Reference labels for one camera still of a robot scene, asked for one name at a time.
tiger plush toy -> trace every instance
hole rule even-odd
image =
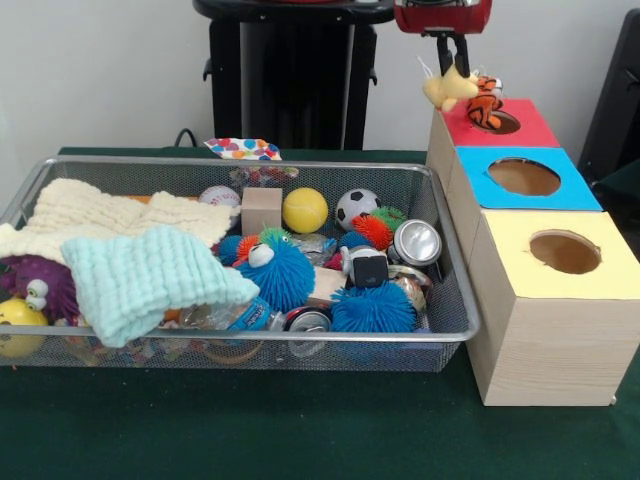
[[[478,95],[469,100],[467,116],[472,123],[485,130],[500,130],[502,121],[493,112],[502,108],[502,81],[499,78],[477,77]]]

circular hole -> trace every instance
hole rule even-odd
[[[511,193],[548,196],[560,188],[560,177],[550,168],[526,158],[504,158],[489,167],[489,175]]]
[[[495,135],[508,135],[509,133],[514,133],[520,130],[520,122],[513,115],[509,115],[507,112],[503,112],[502,110],[495,110],[492,113],[500,119],[500,128],[484,128],[475,122],[473,122],[473,126],[483,132],[489,132]]]
[[[534,257],[559,272],[582,275],[600,265],[600,249],[568,230],[537,233],[529,245]]]

purple puffer toy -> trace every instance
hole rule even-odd
[[[0,276],[0,288],[24,298],[29,308],[42,311],[50,323],[65,318],[75,325],[80,315],[71,270],[35,255],[0,259],[8,271]]]

red robot part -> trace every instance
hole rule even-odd
[[[489,22],[492,0],[452,0],[446,3],[420,3],[396,0],[396,22],[403,32],[457,35],[482,33]]]

plastic bottle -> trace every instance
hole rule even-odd
[[[214,330],[284,329],[285,315],[275,312],[260,297],[245,305],[202,305],[182,310],[180,325],[185,328]]]

